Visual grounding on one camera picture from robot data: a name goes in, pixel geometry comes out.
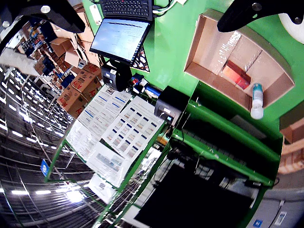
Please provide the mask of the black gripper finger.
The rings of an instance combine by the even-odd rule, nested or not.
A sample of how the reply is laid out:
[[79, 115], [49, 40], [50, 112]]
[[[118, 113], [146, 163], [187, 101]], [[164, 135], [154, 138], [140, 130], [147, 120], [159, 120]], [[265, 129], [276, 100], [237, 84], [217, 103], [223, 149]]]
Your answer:
[[0, 29], [6, 29], [20, 17], [44, 19], [73, 33], [84, 32], [86, 26], [67, 0], [2, 0]]
[[254, 20], [285, 13], [298, 25], [304, 20], [302, 0], [234, 0], [217, 23], [219, 32], [232, 32]]

